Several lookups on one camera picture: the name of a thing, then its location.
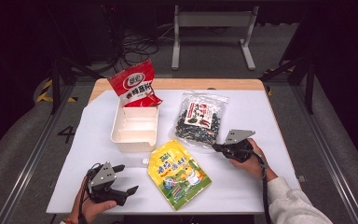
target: white box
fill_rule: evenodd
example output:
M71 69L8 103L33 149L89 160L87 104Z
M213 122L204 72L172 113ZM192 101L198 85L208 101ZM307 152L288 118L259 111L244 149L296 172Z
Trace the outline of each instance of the white box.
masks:
M153 151L158 127L157 107L117 107L111 139L122 152Z

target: person's left hand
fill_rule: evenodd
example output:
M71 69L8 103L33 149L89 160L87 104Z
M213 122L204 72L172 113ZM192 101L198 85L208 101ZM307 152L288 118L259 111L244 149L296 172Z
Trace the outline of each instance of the person's left hand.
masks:
M83 186L86 181L86 177L84 177L83 182L80 186L80 190L76 195L74 207L72 208L72 212L69 215L69 219L73 223L78 223L78 216L79 216L79 205L80 205L80 198L83 191ZM106 201L103 203L95 203L90 198L87 192L85 192L86 200L82 204L82 213L84 218L87 220L88 223L91 223L98 215L100 215L103 211L108 209L114 208L117 206L115 201Z

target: red package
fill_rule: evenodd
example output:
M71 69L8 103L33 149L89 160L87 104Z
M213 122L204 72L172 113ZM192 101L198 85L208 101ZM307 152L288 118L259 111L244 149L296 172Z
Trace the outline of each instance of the red package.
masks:
M129 67L108 78L125 107L161 104L153 91L154 70L150 60Z

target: yellow pouch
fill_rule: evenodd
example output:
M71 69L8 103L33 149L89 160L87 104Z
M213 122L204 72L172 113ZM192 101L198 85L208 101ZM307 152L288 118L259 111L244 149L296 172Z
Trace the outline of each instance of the yellow pouch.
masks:
M147 172L176 211L212 183L177 140L151 153Z

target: clear plastic bag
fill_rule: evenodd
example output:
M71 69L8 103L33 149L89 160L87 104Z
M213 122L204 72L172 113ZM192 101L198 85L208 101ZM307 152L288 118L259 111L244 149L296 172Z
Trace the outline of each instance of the clear plastic bag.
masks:
M228 104L225 96L185 91L170 136L192 147L211 148L219 134L221 118Z

